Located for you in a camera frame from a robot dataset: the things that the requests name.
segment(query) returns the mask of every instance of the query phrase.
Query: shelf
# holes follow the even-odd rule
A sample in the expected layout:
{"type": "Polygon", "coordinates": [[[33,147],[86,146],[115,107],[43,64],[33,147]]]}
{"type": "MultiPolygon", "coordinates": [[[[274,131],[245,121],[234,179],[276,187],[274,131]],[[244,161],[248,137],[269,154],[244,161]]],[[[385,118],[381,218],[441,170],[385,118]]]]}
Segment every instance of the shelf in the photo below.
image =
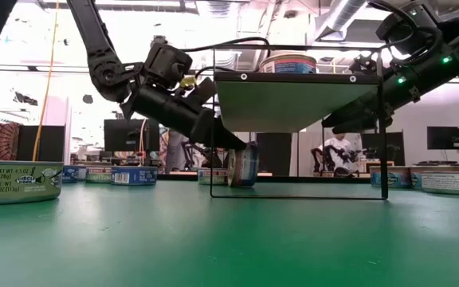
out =
{"type": "Polygon", "coordinates": [[[222,123],[232,132],[298,132],[368,92],[379,77],[216,72],[222,123]]]}

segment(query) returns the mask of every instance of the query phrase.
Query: tin can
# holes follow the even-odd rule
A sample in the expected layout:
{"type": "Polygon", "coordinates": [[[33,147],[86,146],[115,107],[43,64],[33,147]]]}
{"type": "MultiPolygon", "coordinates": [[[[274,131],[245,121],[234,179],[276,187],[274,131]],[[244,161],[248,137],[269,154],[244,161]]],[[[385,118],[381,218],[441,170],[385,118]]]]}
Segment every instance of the tin can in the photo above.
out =
{"type": "Polygon", "coordinates": [[[439,172],[439,171],[459,171],[459,167],[451,166],[437,166],[437,167],[410,167],[410,176],[412,178],[412,187],[415,190],[422,190],[422,174],[425,172],[439,172]]]}
{"type": "Polygon", "coordinates": [[[55,199],[62,173],[63,163],[0,161],[0,204],[55,199]]]}
{"type": "MultiPolygon", "coordinates": [[[[198,183],[199,184],[210,184],[210,169],[209,168],[198,169],[198,183]]],[[[227,185],[228,184],[228,171],[222,168],[214,168],[212,184],[213,185],[227,185]]]]}
{"type": "Polygon", "coordinates": [[[86,167],[86,183],[111,183],[111,167],[86,167]]]}
{"type": "Polygon", "coordinates": [[[459,195],[459,172],[423,172],[422,189],[429,193],[459,195]]]}
{"type": "Polygon", "coordinates": [[[302,54],[282,54],[260,63],[261,73],[316,73],[316,59],[302,54]]]}
{"type": "Polygon", "coordinates": [[[154,185],[157,183],[157,167],[112,167],[111,184],[154,185]]]}
{"type": "MultiPolygon", "coordinates": [[[[380,167],[370,167],[371,185],[380,187],[382,185],[382,173],[380,167]]],[[[387,167],[387,183],[391,188],[411,188],[412,178],[408,167],[387,167]]]]}
{"type": "Polygon", "coordinates": [[[258,148],[248,143],[241,151],[230,150],[228,160],[228,185],[230,187],[252,187],[258,175],[258,148]]]}
{"type": "Polygon", "coordinates": [[[86,179],[86,167],[68,165],[63,166],[62,183],[76,183],[86,179]]]}

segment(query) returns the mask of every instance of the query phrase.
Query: yellow cable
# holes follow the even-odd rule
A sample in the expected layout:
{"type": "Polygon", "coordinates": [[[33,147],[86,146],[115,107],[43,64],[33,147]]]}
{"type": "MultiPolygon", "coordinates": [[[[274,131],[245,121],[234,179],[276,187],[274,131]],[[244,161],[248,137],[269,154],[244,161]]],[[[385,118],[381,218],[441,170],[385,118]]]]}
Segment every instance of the yellow cable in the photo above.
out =
{"type": "Polygon", "coordinates": [[[56,0],[56,12],[54,14],[54,30],[53,30],[53,47],[51,48],[51,62],[49,64],[49,74],[47,75],[47,87],[45,88],[44,106],[41,108],[40,124],[38,125],[37,137],[35,138],[35,146],[33,148],[33,161],[37,161],[38,147],[40,146],[41,139],[41,126],[44,122],[45,107],[47,106],[47,98],[49,97],[49,86],[51,83],[51,73],[53,72],[54,62],[54,44],[56,42],[57,31],[57,11],[60,9],[60,1],[56,0]]]}

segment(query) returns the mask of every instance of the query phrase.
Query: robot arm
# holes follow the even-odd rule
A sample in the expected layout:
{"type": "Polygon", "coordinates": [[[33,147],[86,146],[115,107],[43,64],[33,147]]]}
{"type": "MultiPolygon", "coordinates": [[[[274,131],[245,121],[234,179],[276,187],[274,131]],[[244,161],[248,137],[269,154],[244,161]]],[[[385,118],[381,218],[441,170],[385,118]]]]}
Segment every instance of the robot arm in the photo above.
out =
{"type": "MultiPolygon", "coordinates": [[[[411,2],[402,10],[410,15],[418,27],[438,30],[441,38],[436,44],[434,38],[437,35],[418,30],[412,37],[396,45],[400,52],[418,55],[418,58],[414,58],[410,64],[391,62],[390,68],[384,70],[383,95],[387,126],[392,124],[391,116],[394,115],[394,110],[411,101],[419,101],[422,95],[449,82],[454,77],[459,77],[459,18],[439,22],[424,1],[411,2]],[[428,54],[427,46],[430,45],[432,49],[428,54]]],[[[397,41],[405,38],[408,29],[405,20],[396,14],[391,14],[379,27],[377,35],[385,41],[397,41]]],[[[356,59],[356,61],[367,65],[356,65],[357,69],[353,65],[354,71],[376,74],[376,66],[370,65],[369,61],[363,59],[356,59]]],[[[333,112],[324,120],[323,125],[333,128],[334,133],[372,129],[376,125],[378,109],[377,96],[374,92],[369,93],[333,112]]]]}
{"type": "Polygon", "coordinates": [[[207,88],[210,85],[203,82],[187,98],[183,97],[184,88],[174,89],[189,71],[189,55],[162,41],[153,43],[144,63],[122,64],[94,1],[67,3],[86,47],[92,83],[104,99],[120,104],[126,119],[138,112],[207,146],[214,123],[216,147],[245,148],[244,142],[223,127],[220,118],[214,119],[211,109],[202,106],[215,94],[207,88]]]}

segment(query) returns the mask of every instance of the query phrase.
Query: green led light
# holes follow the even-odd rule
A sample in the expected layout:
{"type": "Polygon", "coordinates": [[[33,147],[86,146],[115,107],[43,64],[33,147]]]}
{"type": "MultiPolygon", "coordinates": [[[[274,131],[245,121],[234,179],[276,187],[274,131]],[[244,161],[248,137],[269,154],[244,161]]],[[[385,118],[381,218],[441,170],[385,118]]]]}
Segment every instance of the green led light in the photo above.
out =
{"type": "Polygon", "coordinates": [[[453,59],[453,58],[452,58],[451,56],[442,58],[442,64],[447,64],[447,63],[451,62],[452,59],[453,59]]]}

